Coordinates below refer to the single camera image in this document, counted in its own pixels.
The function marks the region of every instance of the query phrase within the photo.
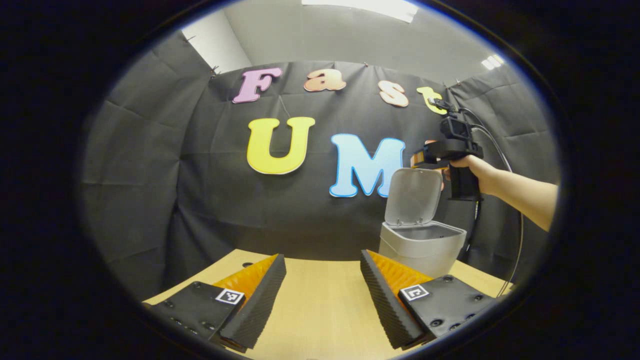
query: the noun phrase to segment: pink letter f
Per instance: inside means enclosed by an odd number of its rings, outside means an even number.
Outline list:
[[[246,71],[243,74],[244,81],[240,88],[240,93],[234,98],[233,102],[237,104],[239,102],[250,102],[260,99],[260,95],[256,94],[258,86],[260,90],[265,91],[269,88],[269,85],[271,85],[271,77],[278,77],[280,75],[282,75],[282,69],[279,67]]]

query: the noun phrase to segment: black fabric curtain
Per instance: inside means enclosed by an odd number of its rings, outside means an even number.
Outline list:
[[[170,288],[233,249],[289,258],[357,260],[377,250],[387,199],[358,194],[335,198],[335,134],[359,136],[370,156],[384,138],[406,144],[403,166],[425,140],[439,140],[440,115],[416,88],[430,86],[445,99],[472,109],[496,136],[514,172],[554,181],[549,119],[525,84],[505,70],[487,72],[446,89],[428,79],[361,63],[299,61],[280,67],[260,99],[232,103],[243,82],[236,70],[211,77],[197,52],[177,33],[126,73],[88,122],[83,194],[90,232],[105,260],[139,299]],[[341,71],[342,90],[308,92],[307,74]],[[378,82],[399,83],[409,105],[385,103]],[[289,174],[266,175],[246,159],[248,123],[276,118],[271,155],[289,152],[291,117],[312,117],[304,163]],[[487,160],[500,166],[491,143],[474,134]],[[378,179],[376,188],[381,184]],[[446,200],[434,220],[470,230],[475,204]],[[518,217],[486,199],[468,254],[461,259],[505,278],[518,247]],[[544,244],[542,230],[525,221],[523,264]]]

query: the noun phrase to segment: open lid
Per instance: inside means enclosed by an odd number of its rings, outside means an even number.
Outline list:
[[[391,177],[385,221],[389,225],[425,224],[440,200],[442,174],[423,168],[399,168]]]

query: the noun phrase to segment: orange soft pad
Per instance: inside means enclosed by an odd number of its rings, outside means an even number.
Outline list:
[[[244,293],[246,297],[244,303],[246,304],[277,256],[278,254],[275,254],[274,256],[258,261],[212,285]]]
[[[371,255],[373,262],[376,263],[376,266],[382,273],[382,276],[385,277],[387,285],[391,291],[393,291],[400,304],[402,304],[398,297],[400,289],[433,280],[433,278],[428,277],[421,272],[417,272],[409,266],[400,264],[395,260],[391,260],[386,256],[382,256],[371,250],[367,250],[367,252]]]

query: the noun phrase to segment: letter u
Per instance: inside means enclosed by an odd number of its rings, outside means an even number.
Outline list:
[[[292,117],[287,121],[291,126],[291,148],[283,158],[274,158],[269,153],[271,135],[278,127],[278,119],[256,119],[249,123],[251,137],[246,150],[246,160],[255,171],[263,174],[286,174],[296,170],[305,161],[309,128],[316,121],[310,117]]]

